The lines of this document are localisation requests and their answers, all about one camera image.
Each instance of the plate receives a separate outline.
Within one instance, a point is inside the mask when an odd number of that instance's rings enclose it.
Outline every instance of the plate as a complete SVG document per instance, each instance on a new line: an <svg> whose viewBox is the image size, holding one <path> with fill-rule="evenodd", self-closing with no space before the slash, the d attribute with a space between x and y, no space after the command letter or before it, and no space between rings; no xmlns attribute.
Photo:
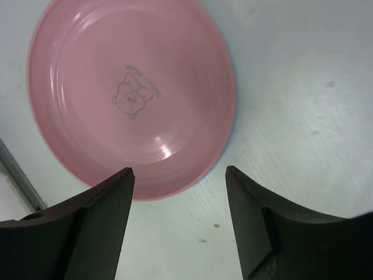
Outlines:
<svg viewBox="0 0 373 280"><path fill-rule="evenodd" d="M94 186L132 167L138 201L198 182L235 115L227 47L188 0L53 1L31 41L27 84L66 169Z"/></svg>

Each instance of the cartoon bear logo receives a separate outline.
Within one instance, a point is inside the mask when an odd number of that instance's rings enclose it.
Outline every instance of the cartoon bear logo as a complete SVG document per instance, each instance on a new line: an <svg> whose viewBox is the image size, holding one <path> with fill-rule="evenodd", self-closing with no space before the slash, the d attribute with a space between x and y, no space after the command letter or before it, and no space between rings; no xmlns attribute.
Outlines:
<svg viewBox="0 0 373 280"><path fill-rule="evenodd" d="M146 102L153 98L153 94L143 86L132 74L128 73L124 81L119 84L117 95L112 102L118 106L122 113L130 119L135 119L136 114L145 108Z"/></svg>

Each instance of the tabletop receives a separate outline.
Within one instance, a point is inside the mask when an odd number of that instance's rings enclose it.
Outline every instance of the tabletop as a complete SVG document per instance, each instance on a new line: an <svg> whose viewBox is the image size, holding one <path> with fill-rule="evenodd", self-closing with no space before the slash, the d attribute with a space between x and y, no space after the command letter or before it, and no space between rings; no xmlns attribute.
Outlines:
<svg viewBox="0 0 373 280"><path fill-rule="evenodd" d="M46 147L26 92L35 25L50 0L0 3L0 138L48 206L87 189ZM116 279L242 279L225 169L305 207L373 209L373 1L201 0L237 76L226 150L191 189L134 202Z"/></svg>

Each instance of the pink plate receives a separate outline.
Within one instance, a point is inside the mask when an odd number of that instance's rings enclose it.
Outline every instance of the pink plate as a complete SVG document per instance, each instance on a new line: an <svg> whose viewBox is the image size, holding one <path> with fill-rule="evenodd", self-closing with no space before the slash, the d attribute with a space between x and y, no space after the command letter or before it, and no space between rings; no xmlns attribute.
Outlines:
<svg viewBox="0 0 373 280"><path fill-rule="evenodd" d="M56 0L28 64L30 103L55 156L90 186L130 166L134 199L200 180L227 142L235 80L192 0Z"/></svg>

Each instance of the bear drawing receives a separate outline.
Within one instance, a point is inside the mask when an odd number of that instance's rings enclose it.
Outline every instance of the bear drawing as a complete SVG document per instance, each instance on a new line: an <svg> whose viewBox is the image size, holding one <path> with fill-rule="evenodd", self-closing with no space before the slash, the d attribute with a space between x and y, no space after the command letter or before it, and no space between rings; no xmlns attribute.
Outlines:
<svg viewBox="0 0 373 280"><path fill-rule="evenodd" d="M112 102L118 106L122 113L130 119L145 108L146 102L153 98L153 94L144 87L132 74L128 73L124 81L119 84L117 95Z"/></svg>

